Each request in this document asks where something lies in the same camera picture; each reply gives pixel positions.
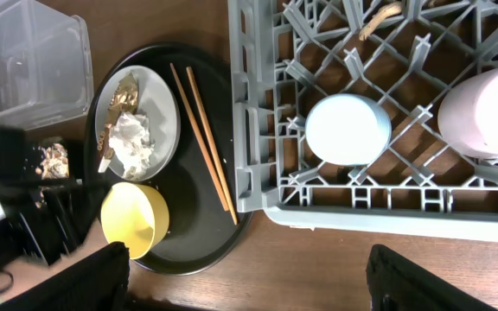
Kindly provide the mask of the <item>pink cup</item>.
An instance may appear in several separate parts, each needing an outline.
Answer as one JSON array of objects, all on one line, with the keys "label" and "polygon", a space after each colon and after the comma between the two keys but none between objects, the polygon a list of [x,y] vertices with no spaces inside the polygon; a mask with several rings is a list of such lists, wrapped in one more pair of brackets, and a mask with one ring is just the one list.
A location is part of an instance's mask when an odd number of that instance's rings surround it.
[{"label": "pink cup", "polygon": [[498,68],[455,86],[437,114],[442,138],[463,155],[498,158]]}]

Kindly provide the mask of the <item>yellow bowl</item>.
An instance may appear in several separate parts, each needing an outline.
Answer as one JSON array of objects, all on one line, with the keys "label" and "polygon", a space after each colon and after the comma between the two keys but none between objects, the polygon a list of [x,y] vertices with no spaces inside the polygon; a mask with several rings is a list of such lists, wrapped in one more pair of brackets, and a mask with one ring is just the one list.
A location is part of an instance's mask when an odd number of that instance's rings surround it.
[{"label": "yellow bowl", "polygon": [[153,187],[120,182],[103,200],[100,221],[108,243],[122,242],[129,257],[144,257],[169,230],[169,208]]}]

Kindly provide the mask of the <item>gold snack wrapper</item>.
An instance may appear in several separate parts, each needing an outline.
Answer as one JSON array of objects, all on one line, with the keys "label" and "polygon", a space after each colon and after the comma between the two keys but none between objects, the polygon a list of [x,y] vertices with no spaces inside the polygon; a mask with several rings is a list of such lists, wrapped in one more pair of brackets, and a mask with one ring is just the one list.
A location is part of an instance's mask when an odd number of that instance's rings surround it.
[{"label": "gold snack wrapper", "polygon": [[99,167],[104,173],[114,157],[114,150],[109,146],[110,131],[124,112],[134,113],[138,107],[138,83],[132,72],[127,73],[119,82],[107,107],[103,130],[98,137]]}]

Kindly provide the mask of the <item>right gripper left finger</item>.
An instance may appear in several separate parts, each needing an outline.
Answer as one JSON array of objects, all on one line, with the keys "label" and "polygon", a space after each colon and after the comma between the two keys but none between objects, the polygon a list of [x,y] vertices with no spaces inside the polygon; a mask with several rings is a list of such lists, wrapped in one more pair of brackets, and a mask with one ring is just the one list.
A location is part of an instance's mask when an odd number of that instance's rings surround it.
[{"label": "right gripper left finger", "polygon": [[129,250],[113,242],[21,295],[0,311],[117,311],[124,308]]}]

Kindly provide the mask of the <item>grey plate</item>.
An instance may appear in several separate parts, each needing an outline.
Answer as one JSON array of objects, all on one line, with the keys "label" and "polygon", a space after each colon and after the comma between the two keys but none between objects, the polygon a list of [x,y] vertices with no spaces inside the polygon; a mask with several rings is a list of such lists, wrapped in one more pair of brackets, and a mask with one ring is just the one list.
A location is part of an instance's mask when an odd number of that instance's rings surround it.
[{"label": "grey plate", "polygon": [[154,152],[149,157],[149,168],[145,174],[136,178],[135,182],[147,181],[157,175],[172,159],[176,152],[181,134],[181,118],[176,99],[163,80],[155,71],[144,66],[126,66],[103,84],[99,97],[93,107],[95,114],[90,129],[94,132],[91,137],[99,138],[104,129],[105,115],[112,101],[113,94],[118,88],[119,81],[132,74],[137,81],[139,90],[139,104],[137,112],[149,119],[150,142],[154,145]]}]

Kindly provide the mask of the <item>wooden chopstick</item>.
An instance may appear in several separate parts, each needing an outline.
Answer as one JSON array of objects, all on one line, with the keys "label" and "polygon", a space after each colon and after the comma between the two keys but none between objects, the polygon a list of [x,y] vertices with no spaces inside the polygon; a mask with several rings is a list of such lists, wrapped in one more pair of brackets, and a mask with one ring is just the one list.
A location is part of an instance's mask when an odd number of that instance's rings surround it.
[{"label": "wooden chopstick", "polygon": [[178,91],[180,93],[183,106],[184,106],[184,108],[185,108],[185,110],[187,112],[189,123],[191,125],[191,128],[192,128],[194,134],[195,134],[196,142],[198,143],[198,146],[199,146],[199,148],[201,150],[201,153],[203,155],[205,164],[207,166],[207,170],[210,173],[211,179],[213,181],[214,188],[215,188],[215,190],[216,190],[216,192],[217,192],[217,194],[219,196],[220,203],[222,204],[223,209],[225,211],[228,211],[229,208],[228,208],[228,205],[227,205],[227,199],[226,199],[226,196],[224,195],[222,186],[220,184],[219,176],[217,175],[216,170],[214,168],[214,165],[212,164],[211,157],[210,157],[210,155],[208,153],[207,146],[206,146],[206,144],[203,141],[203,137],[201,135],[201,131],[198,128],[198,124],[197,124],[197,122],[195,120],[195,115],[194,115],[194,113],[191,110],[190,104],[188,102],[187,95],[186,95],[186,93],[185,93],[185,91],[183,89],[182,83],[181,83],[181,81],[179,79],[179,76],[178,76],[178,74],[176,72],[176,68],[175,68],[174,64],[170,63],[169,66],[170,66],[171,72],[172,72],[172,74],[174,76],[174,80],[175,80],[177,89],[178,89]]},{"label": "wooden chopstick", "polygon": [[237,218],[236,212],[234,211],[234,208],[233,208],[233,201],[232,201],[231,194],[230,194],[230,191],[229,191],[229,188],[227,185],[227,179],[226,179],[226,176],[224,174],[223,168],[222,168],[221,163],[220,163],[219,153],[218,153],[218,150],[216,148],[213,133],[210,129],[210,124],[208,122],[207,114],[205,112],[205,109],[204,109],[204,106],[202,103],[201,95],[199,92],[198,85],[196,83],[196,79],[195,79],[195,75],[194,75],[194,72],[192,70],[192,67],[187,67],[186,72],[188,74],[188,79],[189,79],[189,83],[191,86],[191,90],[192,90],[192,93],[194,94],[197,109],[198,109],[198,112],[199,112],[199,115],[201,118],[201,124],[203,126],[204,131],[205,131],[207,142],[208,142],[210,152],[211,152],[211,155],[213,158],[214,168],[217,172],[217,175],[219,177],[220,184],[222,187],[222,191],[225,195],[228,211],[231,213],[234,224],[237,225],[238,218]]}]

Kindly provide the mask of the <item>white tissue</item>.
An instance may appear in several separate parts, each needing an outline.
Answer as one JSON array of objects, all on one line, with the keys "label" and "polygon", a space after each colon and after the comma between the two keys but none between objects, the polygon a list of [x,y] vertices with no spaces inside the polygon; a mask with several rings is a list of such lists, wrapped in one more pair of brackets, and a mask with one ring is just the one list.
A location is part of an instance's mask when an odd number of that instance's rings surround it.
[{"label": "white tissue", "polygon": [[143,114],[123,112],[110,129],[109,146],[123,164],[123,179],[139,180],[150,167],[154,144],[149,124],[149,118]]}]

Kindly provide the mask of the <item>blue cup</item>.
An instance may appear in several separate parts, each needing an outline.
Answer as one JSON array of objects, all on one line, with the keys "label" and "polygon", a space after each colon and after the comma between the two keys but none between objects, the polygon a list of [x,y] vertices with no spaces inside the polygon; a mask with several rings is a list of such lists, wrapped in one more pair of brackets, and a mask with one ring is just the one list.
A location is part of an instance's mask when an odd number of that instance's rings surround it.
[{"label": "blue cup", "polygon": [[374,162],[386,150],[391,119],[376,101],[351,93],[321,99],[306,117],[305,140],[319,159],[338,166]]}]

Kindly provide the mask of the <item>food scraps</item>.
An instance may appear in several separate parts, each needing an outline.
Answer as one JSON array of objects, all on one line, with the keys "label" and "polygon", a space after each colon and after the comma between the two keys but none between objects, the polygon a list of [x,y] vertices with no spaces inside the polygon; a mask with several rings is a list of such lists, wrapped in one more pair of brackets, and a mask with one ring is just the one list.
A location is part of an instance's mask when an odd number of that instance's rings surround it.
[{"label": "food scraps", "polygon": [[41,148],[41,162],[35,173],[43,180],[65,179],[69,177],[67,149],[61,143]]}]

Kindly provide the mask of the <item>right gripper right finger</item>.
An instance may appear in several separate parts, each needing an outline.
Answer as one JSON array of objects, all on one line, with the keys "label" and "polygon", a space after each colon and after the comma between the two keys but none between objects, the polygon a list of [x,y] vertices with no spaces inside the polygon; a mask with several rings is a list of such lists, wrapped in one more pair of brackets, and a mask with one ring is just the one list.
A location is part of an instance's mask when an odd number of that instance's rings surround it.
[{"label": "right gripper right finger", "polygon": [[495,311],[383,244],[372,246],[366,274],[373,311]]}]

